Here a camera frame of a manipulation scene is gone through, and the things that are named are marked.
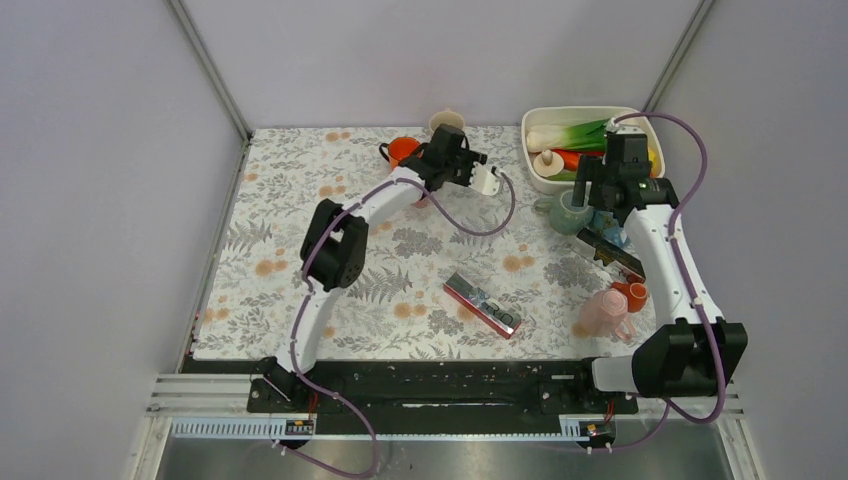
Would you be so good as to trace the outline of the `cream patterned mug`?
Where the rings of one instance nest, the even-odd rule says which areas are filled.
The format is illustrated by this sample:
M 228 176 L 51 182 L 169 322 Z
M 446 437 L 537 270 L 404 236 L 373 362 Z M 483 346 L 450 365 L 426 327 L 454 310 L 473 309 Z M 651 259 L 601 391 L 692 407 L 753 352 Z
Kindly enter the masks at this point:
M 434 113 L 428 122 L 429 132 L 433 134 L 438 127 L 448 125 L 456 130 L 464 131 L 466 122 L 464 117 L 450 108 Z

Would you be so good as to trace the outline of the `green glazed mug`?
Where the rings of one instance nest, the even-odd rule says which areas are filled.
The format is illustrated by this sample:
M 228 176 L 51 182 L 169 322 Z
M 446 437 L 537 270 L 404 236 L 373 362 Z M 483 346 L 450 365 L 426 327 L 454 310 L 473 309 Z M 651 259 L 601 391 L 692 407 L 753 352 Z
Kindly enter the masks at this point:
M 573 190 L 564 190 L 551 197 L 540 198 L 533 204 L 533 211 L 545 217 L 555 232 L 576 236 L 589 225 L 594 209 L 589 205 L 574 206 Z

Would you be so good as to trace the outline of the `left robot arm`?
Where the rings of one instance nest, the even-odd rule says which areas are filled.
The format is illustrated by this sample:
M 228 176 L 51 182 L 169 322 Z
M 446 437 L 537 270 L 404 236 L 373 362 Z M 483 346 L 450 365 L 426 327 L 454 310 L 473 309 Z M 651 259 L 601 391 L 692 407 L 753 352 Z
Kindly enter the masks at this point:
M 338 298 L 364 269 L 372 228 L 422 198 L 431 198 L 446 184 L 492 196 L 502 180 L 500 169 L 470 148 L 461 129 L 442 124 L 429 141 L 393 163 L 387 178 L 366 193 L 345 203 L 319 202 L 300 248 L 307 293 L 287 338 L 256 367 L 272 398 L 285 410 L 296 411 L 307 404 L 310 390 L 335 395 L 306 374 L 317 362 L 321 333 Z

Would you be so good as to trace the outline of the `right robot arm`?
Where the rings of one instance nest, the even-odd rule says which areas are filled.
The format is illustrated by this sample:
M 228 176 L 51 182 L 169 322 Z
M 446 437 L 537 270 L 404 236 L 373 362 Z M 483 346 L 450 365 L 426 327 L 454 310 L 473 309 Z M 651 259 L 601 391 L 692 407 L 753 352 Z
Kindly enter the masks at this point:
M 653 178 L 647 135 L 623 127 L 606 135 L 603 158 L 580 163 L 580 200 L 614 215 L 644 272 L 658 328 L 628 356 L 595 358 L 573 386 L 575 402 L 597 412 L 614 392 L 645 398 L 708 397 L 724 392 L 748 336 L 729 323 L 694 266 L 670 181 Z

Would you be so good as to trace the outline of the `orange mug black handle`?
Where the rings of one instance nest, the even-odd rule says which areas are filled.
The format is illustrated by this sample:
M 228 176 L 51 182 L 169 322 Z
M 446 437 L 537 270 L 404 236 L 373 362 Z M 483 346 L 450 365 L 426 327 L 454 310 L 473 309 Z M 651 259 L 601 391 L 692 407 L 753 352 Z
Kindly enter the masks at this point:
M 413 155 L 421 143 L 413 137 L 398 137 L 378 146 L 378 152 L 394 170 L 402 160 Z

